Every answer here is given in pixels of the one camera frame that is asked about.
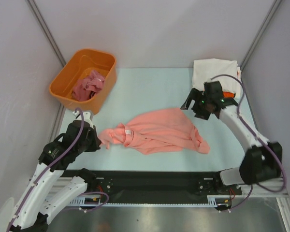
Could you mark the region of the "dark pink t-shirt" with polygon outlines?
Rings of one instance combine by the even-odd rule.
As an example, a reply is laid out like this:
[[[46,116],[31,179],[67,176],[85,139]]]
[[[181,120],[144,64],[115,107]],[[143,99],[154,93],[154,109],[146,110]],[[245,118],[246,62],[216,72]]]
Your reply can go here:
[[[104,82],[104,76],[96,70],[91,70],[84,79],[76,82],[72,89],[72,98],[79,102],[87,101],[103,90]]]

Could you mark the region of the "light pink t-shirt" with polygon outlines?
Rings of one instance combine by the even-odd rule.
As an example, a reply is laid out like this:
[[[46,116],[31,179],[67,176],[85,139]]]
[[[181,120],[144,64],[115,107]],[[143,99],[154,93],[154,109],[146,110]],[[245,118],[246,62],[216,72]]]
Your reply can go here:
[[[141,114],[126,124],[105,129],[99,135],[101,144],[133,148],[144,155],[189,149],[207,154],[210,146],[192,121],[178,108]]]

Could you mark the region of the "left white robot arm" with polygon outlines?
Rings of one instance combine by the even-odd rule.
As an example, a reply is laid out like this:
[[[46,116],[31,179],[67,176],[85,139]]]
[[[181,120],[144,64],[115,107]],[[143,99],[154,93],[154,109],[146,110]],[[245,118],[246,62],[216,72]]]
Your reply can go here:
[[[100,149],[95,126],[80,121],[68,125],[65,133],[48,143],[39,157],[36,171],[9,222],[7,232],[45,232],[53,219],[76,197],[98,189],[96,175],[83,168],[52,198],[47,195],[67,167],[83,152]]]

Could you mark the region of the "orange plastic basket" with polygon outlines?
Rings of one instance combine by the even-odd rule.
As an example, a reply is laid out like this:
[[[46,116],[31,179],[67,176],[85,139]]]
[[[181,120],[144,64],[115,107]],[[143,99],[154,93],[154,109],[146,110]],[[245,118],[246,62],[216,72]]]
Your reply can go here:
[[[104,87],[87,101],[77,101],[72,96],[73,87],[79,80],[84,79],[92,70],[99,72],[104,78]],[[93,49],[81,49],[63,67],[49,87],[50,94],[61,104],[74,110],[76,107],[83,111],[97,114],[111,93],[117,81],[116,57],[110,53]]]

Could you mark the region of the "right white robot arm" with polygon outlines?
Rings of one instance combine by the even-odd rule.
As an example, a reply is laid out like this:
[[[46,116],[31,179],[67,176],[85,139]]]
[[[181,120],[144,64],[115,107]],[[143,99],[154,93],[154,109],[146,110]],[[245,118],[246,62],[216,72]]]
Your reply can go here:
[[[192,88],[182,110],[191,108],[195,117],[207,120],[215,115],[236,137],[245,153],[239,167],[220,171],[220,178],[214,180],[213,188],[219,194],[226,193],[233,184],[258,185],[267,188],[262,182],[281,177],[283,184],[278,192],[287,185],[286,172],[282,166],[282,146],[278,142],[270,142],[265,136],[252,128],[240,112],[242,100],[225,98],[222,91],[210,95],[205,91]]]

